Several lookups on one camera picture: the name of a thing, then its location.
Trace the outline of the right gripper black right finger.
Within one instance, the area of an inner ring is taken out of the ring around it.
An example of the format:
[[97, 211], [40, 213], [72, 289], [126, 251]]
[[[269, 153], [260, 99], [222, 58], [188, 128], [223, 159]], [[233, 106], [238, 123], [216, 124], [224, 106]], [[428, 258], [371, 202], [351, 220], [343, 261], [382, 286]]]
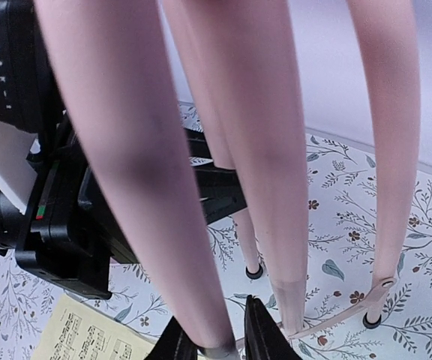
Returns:
[[246, 298], [244, 349], [246, 359], [302, 360], [290, 346], [263, 302], [252, 295]]

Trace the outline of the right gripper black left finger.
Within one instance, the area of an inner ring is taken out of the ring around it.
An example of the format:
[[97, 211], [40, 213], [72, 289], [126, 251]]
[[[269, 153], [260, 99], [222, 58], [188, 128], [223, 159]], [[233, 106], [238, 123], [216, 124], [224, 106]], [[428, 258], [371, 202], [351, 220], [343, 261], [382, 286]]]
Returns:
[[173, 316], [146, 360], [197, 360], [197, 347]]

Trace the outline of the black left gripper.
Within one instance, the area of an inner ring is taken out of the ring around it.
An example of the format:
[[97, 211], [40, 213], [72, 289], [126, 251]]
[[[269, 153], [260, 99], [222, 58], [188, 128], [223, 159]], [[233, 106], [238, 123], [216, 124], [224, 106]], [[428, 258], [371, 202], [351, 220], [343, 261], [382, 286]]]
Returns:
[[87, 299], [110, 299], [110, 261], [136, 264], [73, 131], [60, 113], [37, 168], [14, 255], [17, 265]]

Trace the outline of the yellow sheet music page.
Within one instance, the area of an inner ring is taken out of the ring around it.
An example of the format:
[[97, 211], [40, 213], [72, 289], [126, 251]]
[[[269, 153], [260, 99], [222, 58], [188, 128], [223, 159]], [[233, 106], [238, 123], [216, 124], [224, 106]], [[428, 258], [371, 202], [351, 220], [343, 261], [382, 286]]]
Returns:
[[144, 359], [154, 344], [69, 295], [62, 295], [31, 357], [34, 360]]

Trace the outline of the pink music stand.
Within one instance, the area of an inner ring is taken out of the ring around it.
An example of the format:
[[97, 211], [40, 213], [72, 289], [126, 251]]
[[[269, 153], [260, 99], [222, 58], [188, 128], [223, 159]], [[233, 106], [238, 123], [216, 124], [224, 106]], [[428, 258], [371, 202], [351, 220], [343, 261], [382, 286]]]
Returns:
[[279, 307], [302, 330], [305, 122], [285, 1], [37, 1], [82, 149], [122, 232], [189, 338], [237, 359], [164, 42], [166, 17], [210, 152], [235, 170]]

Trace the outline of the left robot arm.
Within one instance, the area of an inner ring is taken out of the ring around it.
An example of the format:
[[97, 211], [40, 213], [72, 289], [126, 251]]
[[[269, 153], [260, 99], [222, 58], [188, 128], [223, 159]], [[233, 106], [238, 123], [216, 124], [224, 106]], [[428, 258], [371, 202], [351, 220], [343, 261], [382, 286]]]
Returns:
[[131, 250], [69, 118], [55, 131], [46, 157], [31, 157], [37, 170], [25, 213], [0, 190], [0, 253], [13, 250], [17, 265], [87, 299], [110, 299], [110, 263], [135, 264]]

